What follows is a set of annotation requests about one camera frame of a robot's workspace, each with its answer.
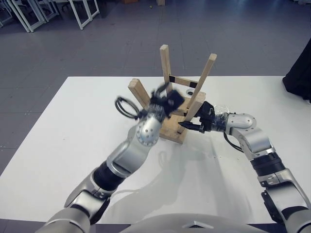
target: white table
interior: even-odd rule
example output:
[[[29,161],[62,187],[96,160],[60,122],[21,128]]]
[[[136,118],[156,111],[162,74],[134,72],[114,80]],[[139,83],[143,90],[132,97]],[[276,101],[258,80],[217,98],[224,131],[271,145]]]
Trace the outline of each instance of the white table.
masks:
[[[117,95],[135,99],[127,89],[131,79],[65,81],[0,177],[0,218],[46,221],[62,208],[135,124],[114,107]],[[148,92],[163,82],[163,77],[140,79]],[[311,198],[310,105],[287,93],[275,76],[208,77],[202,91],[210,103],[255,116]],[[222,133],[188,132],[183,145],[159,140],[145,164],[119,186],[100,223],[187,212],[272,223],[262,191],[249,161]]]

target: clear plastic wrap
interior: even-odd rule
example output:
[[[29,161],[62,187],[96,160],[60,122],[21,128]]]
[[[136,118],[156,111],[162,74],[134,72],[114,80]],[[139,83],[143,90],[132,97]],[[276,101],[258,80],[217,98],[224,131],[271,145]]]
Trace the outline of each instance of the clear plastic wrap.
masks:
[[[212,131],[224,132],[229,117],[229,109],[225,105],[214,105],[215,118],[212,121]]]

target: white chair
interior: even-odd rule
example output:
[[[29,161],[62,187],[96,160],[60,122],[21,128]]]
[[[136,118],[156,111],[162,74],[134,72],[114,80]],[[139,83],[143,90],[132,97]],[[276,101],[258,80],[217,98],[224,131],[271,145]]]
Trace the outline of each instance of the white chair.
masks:
[[[54,18],[55,16],[58,16],[59,13],[58,13],[58,10],[55,6],[55,2],[53,2],[52,0],[41,0],[41,1],[38,1],[38,0],[34,0],[36,5],[38,6],[41,14],[43,15],[44,19],[49,22],[50,19]],[[46,5],[50,11],[50,14],[49,15],[46,15],[44,10],[42,9],[42,5]]]
[[[7,4],[6,1],[4,0],[0,0],[0,8],[5,10],[6,13],[8,14],[8,17],[5,18],[5,19],[0,19],[0,28],[4,26],[5,23],[7,23],[8,21],[12,20],[13,17],[12,17],[12,14],[11,14],[11,9],[9,7],[9,5]]]
[[[14,13],[16,14],[16,16],[22,19],[22,21],[24,22],[24,24],[26,24],[28,30],[25,28],[25,30],[27,32],[31,31],[32,33],[34,32],[34,30],[41,26],[42,24],[46,23],[45,18],[43,17],[38,5],[36,4],[35,0],[27,0],[29,6],[31,7],[32,11],[34,12],[36,18],[38,19],[38,22],[34,23],[34,24],[30,24],[28,22],[28,20],[26,19],[25,15],[23,14],[21,8],[19,7],[18,3],[15,0],[7,0],[7,3],[9,4],[9,6],[12,8],[12,10],[14,11]]]
[[[54,0],[54,1],[55,2],[68,2],[69,1],[70,5],[71,5],[71,8],[73,10],[74,16],[76,17],[76,20],[77,20],[78,25],[79,25],[81,30],[83,30],[83,28],[89,22],[91,22],[93,20],[93,18],[99,13],[99,8],[98,8],[98,4],[97,4],[96,0],[94,0],[96,11],[93,14],[91,14],[91,11],[90,11],[88,3],[87,3],[87,0],[75,0],[75,1],[82,1],[83,5],[84,5],[84,8],[86,10],[87,20],[85,20],[84,22],[81,23],[81,20],[79,18],[79,15],[78,15],[77,10],[76,10],[75,5],[74,5],[74,0]]]

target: black tape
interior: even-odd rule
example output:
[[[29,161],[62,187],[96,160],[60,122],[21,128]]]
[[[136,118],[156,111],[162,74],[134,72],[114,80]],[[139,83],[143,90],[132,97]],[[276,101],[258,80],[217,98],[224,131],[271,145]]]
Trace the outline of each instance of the black tape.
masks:
[[[196,88],[197,85],[198,85],[198,83],[191,81],[189,87]]]
[[[288,220],[288,218],[295,212],[302,211],[302,210],[307,210],[307,207],[304,206],[292,206],[288,207],[284,210],[282,210],[282,214],[284,215],[285,219]]]
[[[112,191],[117,189],[125,178],[121,178],[107,167],[106,161],[103,162],[93,173],[95,183],[102,189]]]
[[[258,176],[273,174],[285,169],[282,160],[275,152],[254,159],[251,164]]]
[[[174,76],[171,76],[171,75],[170,75],[169,77],[170,77],[170,82],[171,82],[171,83],[174,83],[174,82],[175,82],[175,77],[174,77]]]
[[[73,204],[70,208],[78,209],[78,210],[82,211],[83,213],[85,213],[87,215],[87,217],[89,217],[89,212],[80,205]]]

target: upside-down wooden stool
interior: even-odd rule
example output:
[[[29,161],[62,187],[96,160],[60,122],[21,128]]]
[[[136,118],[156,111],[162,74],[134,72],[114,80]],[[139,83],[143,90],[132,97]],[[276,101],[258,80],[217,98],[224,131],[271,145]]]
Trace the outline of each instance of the upside-down wooden stool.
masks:
[[[204,92],[200,92],[200,90],[216,60],[217,55],[212,53],[209,56],[209,59],[203,69],[199,81],[192,81],[171,74],[168,45],[161,46],[160,55],[164,82],[170,83],[166,88],[167,93],[169,93],[173,88],[171,83],[194,88],[192,97],[185,97],[185,102],[176,111],[172,112],[172,116],[170,119],[164,120],[162,128],[160,130],[160,137],[182,144],[186,137],[187,129],[180,126],[178,123],[181,121],[191,121],[191,119],[195,116],[195,114],[205,101],[206,94]],[[132,79],[132,81],[128,85],[128,88],[133,93],[138,102],[141,104],[141,106],[146,109],[148,107],[150,97],[143,85],[141,84],[140,80]]]

